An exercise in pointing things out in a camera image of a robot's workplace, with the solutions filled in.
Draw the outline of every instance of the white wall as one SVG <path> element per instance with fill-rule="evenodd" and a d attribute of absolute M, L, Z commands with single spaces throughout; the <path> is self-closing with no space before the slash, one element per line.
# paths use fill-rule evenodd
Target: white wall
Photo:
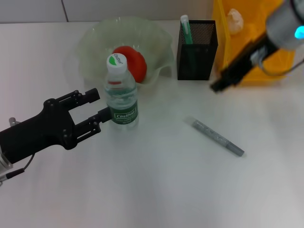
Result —
<path fill-rule="evenodd" d="M 0 23 L 66 21 L 61 0 L 0 0 Z"/>
<path fill-rule="evenodd" d="M 69 21 L 100 21 L 118 16 L 147 19 L 206 19 L 213 0 L 64 0 Z"/>

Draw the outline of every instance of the green glass bowl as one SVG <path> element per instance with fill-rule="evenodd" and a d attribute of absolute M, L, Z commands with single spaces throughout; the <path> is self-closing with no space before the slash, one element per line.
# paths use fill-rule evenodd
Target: green glass bowl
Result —
<path fill-rule="evenodd" d="M 115 48 L 131 46 L 147 63 L 147 74 L 138 86 L 156 81 L 160 70 L 174 63 L 172 37 L 155 22 L 137 17 L 106 19 L 89 29 L 80 40 L 76 55 L 79 72 L 85 79 L 103 83 L 106 59 Z"/>

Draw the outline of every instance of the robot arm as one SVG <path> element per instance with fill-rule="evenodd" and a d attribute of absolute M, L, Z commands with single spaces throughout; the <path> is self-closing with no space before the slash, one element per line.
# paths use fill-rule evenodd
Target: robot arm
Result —
<path fill-rule="evenodd" d="M 303 25 L 304 0 L 285 0 L 267 18 L 266 32 L 255 42 L 249 43 L 243 48 L 229 66 L 220 72 L 221 79 L 212 84 L 211 89 L 214 92 L 220 92 L 231 85 L 237 85 L 257 65 L 268 73 L 264 70 L 262 61 L 281 48 L 295 50 L 303 44 Z"/>
<path fill-rule="evenodd" d="M 71 109 L 98 99 L 97 89 L 91 89 L 84 95 L 76 90 L 58 99 L 46 100 L 41 113 L 24 122 L 18 123 L 13 118 L 10 121 L 12 126 L 0 132 L 0 173 L 51 145 L 61 145 L 71 150 L 79 142 L 99 133 L 99 123 L 112 119 L 109 108 L 79 124 L 74 124 L 69 113 Z M 22 172 L 24 169 L 1 176 L 0 185 Z"/>

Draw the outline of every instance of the blue light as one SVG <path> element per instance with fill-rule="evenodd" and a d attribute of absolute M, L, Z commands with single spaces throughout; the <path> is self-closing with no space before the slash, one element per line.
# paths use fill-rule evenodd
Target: blue light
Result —
<path fill-rule="evenodd" d="M 300 26 L 296 29 L 294 37 L 297 39 L 304 39 L 304 26 Z"/>

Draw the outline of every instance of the gray marker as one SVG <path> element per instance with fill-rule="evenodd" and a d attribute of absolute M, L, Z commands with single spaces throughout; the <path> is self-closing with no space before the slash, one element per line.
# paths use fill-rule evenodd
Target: gray marker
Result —
<path fill-rule="evenodd" d="M 233 152 L 234 154 L 242 157 L 244 154 L 244 151 L 240 148 L 238 148 L 235 144 L 230 142 L 229 140 L 225 139 L 220 134 L 216 133 L 214 130 L 208 128 L 205 124 L 198 121 L 197 119 L 193 117 L 187 117 L 185 120 L 187 123 L 189 123 L 192 127 L 199 130 L 204 135 L 210 137 L 214 141 L 216 141 L 218 144 L 221 144 L 222 146 L 226 147 L 228 150 Z"/>

